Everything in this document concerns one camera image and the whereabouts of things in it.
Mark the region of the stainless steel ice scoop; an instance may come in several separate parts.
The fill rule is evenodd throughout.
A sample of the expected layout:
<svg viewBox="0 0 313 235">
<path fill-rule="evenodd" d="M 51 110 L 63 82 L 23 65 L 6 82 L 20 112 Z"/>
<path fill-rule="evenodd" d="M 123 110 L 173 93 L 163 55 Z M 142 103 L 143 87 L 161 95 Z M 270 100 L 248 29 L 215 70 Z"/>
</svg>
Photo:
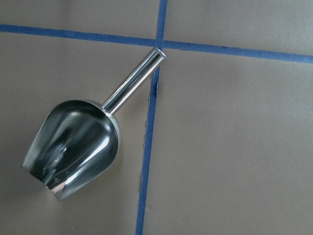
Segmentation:
<svg viewBox="0 0 313 235">
<path fill-rule="evenodd" d="M 153 48 L 104 103 L 68 100 L 41 124 L 22 168 L 62 201 L 106 171 L 121 144 L 115 113 L 165 60 Z"/>
</svg>

